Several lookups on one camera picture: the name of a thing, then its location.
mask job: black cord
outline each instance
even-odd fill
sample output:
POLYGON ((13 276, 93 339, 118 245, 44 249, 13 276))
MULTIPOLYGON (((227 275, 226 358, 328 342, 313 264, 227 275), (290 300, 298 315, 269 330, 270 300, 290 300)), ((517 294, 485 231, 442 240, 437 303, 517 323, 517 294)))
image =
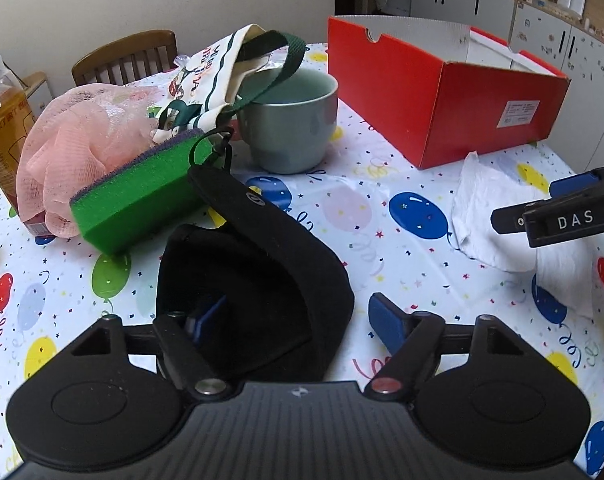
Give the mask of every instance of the black cord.
POLYGON ((219 128, 214 128, 213 130, 208 131, 202 136, 199 136, 193 144, 191 151, 189 152, 189 164, 191 166, 195 165, 195 149, 197 148, 197 145, 202 142, 202 140, 214 135, 221 135, 221 142, 213 145, 213 152, 207 157, 207 159, 204 161, 204 164, 211 164, 214 160, 218 158, 218 156, 223 155, 224 152, 224 171, 230 171, 233 150, 231 148, 231 145, 229 144, 229 141, 231 140, 231 137, 233 137, 234 133, 235 131, 234 129, 232 129, 232 127, 221 126, 219 128))

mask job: balloon print tablecloth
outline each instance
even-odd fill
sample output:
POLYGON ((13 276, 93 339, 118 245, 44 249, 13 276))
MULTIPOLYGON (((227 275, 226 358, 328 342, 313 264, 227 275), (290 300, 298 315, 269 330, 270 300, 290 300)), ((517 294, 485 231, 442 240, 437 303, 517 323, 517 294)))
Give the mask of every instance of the balloon print tablecloth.
MULTIPOLYGON (((326 70, 325 50, 311 46, 305 64, 326 70)), ((283 53, 273 59, 283 60, 283 53)), ((166 86, 171 77, 137 84, 166 86)), ((456 248, 450 210, 461 162, 418 171, 343 103, 338 121, 323 163, 307 174, 266 174, 251 163, 243 142, 235 143, 233 162, 237 178, 321 238, 349 272, 355 312, 327 378, 364 386, 388 359, 368 324, 373 292, 406 312, 429 310, 447 322, 473 324, 479 314, 495 314, 587 395, 592 426, 576 462, 596 474, 604 463, 604 235, 594 255, 594 319, 578 317, 534 288, 533 273, 501 272, 456 248)), ((570 173, 543 143, 480 159, 544 191, 570 173)), ((184 220, 213 227, 203 208, 109 258, 79 237, 32 237, 0 192, 0 478, 20 461, 4 420, 10 395, 104 311, 127 324, 153 319, 165 240, 184 220)), ((441 368, 464 359, 445 357, 441 368)), ((148 358, 135 362, 153 367, 148 358)))

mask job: sponge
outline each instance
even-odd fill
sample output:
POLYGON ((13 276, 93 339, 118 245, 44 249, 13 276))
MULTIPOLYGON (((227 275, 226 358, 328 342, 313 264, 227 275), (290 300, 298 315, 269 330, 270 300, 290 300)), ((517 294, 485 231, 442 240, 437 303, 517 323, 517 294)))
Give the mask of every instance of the sponge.
MULTIPOLYGON (((201 130, 185 130, 85 187, 70 200, 82 237, 105 254, 117 254, 203 204, 187 180, 189 152, 201 130)), ((213 144, 202 139, 194 162, 213 144)), ((221 166, 221 158, 215 166, 221 166)))

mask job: red box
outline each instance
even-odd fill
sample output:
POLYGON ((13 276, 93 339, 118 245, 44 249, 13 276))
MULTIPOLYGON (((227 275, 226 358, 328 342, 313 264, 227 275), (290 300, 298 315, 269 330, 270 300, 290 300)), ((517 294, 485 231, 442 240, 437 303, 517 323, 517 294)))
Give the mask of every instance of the red box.
POLYGON ((459 23, 329 18, 339 97, 418 168, 546 139, 569 79, 459 23))

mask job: ceramic cup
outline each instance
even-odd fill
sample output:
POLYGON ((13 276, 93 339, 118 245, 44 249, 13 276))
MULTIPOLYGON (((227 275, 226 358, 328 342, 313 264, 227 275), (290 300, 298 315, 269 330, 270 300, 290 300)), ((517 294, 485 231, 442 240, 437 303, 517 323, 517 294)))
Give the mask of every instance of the ceramic cup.
MULTIPOLYGON (((279 68, 246 78, 238 96, 254 94, 273 81, 279 68)), ((324 72, 299 68, 238 112, 242 139, 253 160, 271 173, 302 173, 317 166, 335 132, 338 82, 324 72)))

